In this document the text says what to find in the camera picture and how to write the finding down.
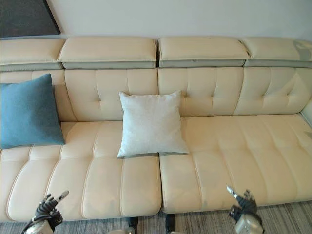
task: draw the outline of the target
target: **blue pillow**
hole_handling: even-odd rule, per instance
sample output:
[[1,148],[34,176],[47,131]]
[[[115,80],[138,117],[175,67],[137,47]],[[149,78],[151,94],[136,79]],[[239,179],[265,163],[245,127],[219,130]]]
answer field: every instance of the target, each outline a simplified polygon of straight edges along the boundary
[[1,149],[65,143],[58,122],[51,74],[22,83],[1,83],[0,98]]

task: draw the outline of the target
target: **dark picture frame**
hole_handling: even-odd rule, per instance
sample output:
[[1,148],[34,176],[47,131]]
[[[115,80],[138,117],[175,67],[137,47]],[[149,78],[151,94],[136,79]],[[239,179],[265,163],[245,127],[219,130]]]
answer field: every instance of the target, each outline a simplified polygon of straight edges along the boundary
[[59,34],[46,0],[0,0],[0,38]]

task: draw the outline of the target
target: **stain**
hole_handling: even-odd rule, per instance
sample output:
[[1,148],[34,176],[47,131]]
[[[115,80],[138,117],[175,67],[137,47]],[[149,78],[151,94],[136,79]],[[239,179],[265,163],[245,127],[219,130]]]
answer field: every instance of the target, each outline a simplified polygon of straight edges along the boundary
[[293,40],[292,44],[294,45],[294,47],[298,51],[298,54],[300,56],[300,60],[309,61],[309,59],[311,58],[311,55],[312,55],[311,54],[312,46],[307,44],[307,43],[299,42],[297,40]]

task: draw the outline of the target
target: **floor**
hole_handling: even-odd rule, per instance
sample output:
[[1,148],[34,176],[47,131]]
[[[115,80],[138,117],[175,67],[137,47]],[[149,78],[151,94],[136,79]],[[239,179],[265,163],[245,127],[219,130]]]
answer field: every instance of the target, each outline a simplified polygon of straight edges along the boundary
[[[260,207],[266,234],[312,234],[312,201]],[[105,234],[124,229],[126,218],[68,221],[57,226],[55,234]],[[0,223],[0,234],[19,234],[24,223]],[[176,215],[176,230],[185,234],[234,234],[234,221],[228,211]],[[138,234],[164,234],[165,214],[140,217]]]

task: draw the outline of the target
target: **headrest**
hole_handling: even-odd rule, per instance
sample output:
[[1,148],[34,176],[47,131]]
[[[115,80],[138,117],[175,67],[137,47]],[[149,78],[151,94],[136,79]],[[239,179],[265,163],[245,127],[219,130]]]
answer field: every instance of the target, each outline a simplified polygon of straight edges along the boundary
[[312,42],[289,38],[243,38],[249,54],[245,67],[312,68]]
[[63,39],[0,40],[0,71],[62,69],[57,62]]
[[242,66],[248,53],[238,39],[165,37],[159,39],[159,67]]
[[155,68],[153,39],[139,37],[73,37],[66,40],[58,61],[66,69]]

